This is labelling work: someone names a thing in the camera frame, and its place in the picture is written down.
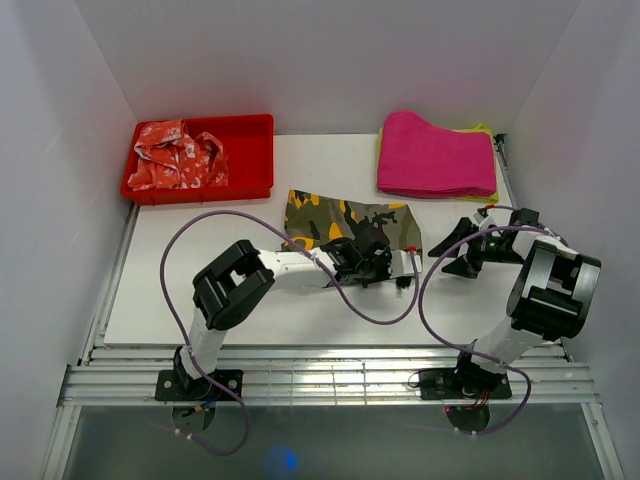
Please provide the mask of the camouflage yellow green trousers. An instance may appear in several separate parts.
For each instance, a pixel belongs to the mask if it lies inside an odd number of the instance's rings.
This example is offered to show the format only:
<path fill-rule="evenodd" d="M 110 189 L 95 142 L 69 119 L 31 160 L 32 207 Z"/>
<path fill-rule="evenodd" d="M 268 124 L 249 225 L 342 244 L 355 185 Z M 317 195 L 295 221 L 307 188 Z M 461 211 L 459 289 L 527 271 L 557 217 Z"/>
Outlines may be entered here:
<path fill-rule="evenodd" d="M 353 239 L 366 228 L 379 229 L 389 240 L 391 252 L 415 248 L 422 260 L 422 238 L 420 227 L 408 205 L 367 204 L 334 199 L 291 190 L 288 193 L 284 214 L 286 235 L 307 250 L 320 249 L 332 262 L 332 241 L 347 237 Z M 407 288 L 413 277 L 394 280 L 400 289 Z"/>

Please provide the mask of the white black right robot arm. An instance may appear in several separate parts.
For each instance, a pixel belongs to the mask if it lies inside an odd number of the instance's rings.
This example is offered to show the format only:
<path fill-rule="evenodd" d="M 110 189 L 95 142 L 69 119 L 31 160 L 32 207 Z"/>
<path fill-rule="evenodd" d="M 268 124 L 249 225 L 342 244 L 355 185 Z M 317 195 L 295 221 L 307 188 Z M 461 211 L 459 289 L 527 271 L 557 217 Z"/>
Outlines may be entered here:
<path fill-rule="evenodd" d="M 601 272 L 601 261 L 570 248 L 539 222 L 535 210 L 509 207 L 509 221 L 499 231 L 495 205 L 463 217 L 453 231 L 428 252 L 449 258 L 441 271 L 475 279 L 486 263 L 521 267 L 506 305 L 506 316 L 488 334 L 458 355 L 451 373 L 454 390 L 464 397 L 493 391 L 507 380 L 507 367 L 530 348 L 584 327 Z"/>

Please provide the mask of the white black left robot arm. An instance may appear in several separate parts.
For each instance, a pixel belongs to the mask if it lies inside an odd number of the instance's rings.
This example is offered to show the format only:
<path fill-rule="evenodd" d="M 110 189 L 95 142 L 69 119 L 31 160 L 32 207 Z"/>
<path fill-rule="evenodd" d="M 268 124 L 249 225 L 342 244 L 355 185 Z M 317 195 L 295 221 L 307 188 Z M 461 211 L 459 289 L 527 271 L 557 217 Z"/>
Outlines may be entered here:
<path fill-rule="evenodd" d="M 193 279 L 194 318 L 188 345 L 174 358 L 178 388 L 190 399 L 205 397 L 212 387 L 219 351 L 228 330 L 244 322 L 271 290 L 327 288 L 389 280 L 399 268 L 399 254 L 366 234 L 346 237 L 307 250 L 259 250 L 239 240 Z"/>

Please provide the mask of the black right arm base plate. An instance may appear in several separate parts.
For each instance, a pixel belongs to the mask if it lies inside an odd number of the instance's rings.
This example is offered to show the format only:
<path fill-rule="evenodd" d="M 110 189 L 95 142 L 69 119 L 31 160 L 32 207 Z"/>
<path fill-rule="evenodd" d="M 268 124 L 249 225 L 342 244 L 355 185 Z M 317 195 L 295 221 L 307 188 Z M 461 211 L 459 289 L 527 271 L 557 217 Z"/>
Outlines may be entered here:
<path fill-rule="evenodd" d="M 418 372 L 418 388 L 423 400 L 506 400 L 512 397 L 505 374 L 460 373 L 456 368 L 432 368 Z"/>

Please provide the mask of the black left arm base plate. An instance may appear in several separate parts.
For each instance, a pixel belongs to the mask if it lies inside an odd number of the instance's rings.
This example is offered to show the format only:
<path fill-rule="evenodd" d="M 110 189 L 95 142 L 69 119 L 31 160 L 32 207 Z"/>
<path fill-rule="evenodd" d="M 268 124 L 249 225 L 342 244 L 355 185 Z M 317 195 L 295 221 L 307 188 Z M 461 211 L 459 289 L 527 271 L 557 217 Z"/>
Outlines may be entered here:
<path fill-rule="evenodd" d="M 244 372 L 238 369 L 216 370 L 213 379 L 232 391 L 238 397 L 242 396 Z M 184 386 L 179 375 L 174 370 L 162 370 L 158 374 L 154 399 L 162 402 L 205 402 L 232 401 L 231 395 L 218 387 L 212 386 L 206 379 L 200 378 Z"/>

